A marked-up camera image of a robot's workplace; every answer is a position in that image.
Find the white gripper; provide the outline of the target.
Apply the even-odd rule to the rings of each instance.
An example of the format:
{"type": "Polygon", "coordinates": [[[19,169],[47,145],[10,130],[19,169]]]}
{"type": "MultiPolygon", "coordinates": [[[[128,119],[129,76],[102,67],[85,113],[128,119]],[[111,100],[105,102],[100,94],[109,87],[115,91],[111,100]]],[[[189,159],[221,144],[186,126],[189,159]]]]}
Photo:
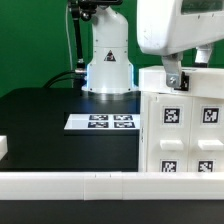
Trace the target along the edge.
{"type": "Polygon", "coordinates": [[[181,86],[183,54],[177,52],[197,47],[195,62],[208,64],[212,42],[222,39],[224,0],[137,0],[138,44],[145,54],[163,56],[168,87],[181,86]]]}

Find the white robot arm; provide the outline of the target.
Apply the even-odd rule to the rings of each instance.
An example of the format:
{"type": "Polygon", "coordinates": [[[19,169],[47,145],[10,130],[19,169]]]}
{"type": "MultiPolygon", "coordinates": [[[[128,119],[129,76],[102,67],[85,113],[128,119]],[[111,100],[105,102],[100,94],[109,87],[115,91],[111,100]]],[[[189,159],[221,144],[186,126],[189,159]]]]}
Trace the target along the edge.
{"type": "MultiPolygon", "coordinates": [[[[112,7],[122,0],[89,0],[83,14],[93,32],[93,58],[87,65],[85,91],[125,94],[135,91],[127,56],[128,22],[112,7]]],[[[158,55],[166,85],[184,85],[182,53],[196,48],[209,56],[211,45],[224,39],[224,0],[137,0],[137,42],[145,54],[158,55]]]]}

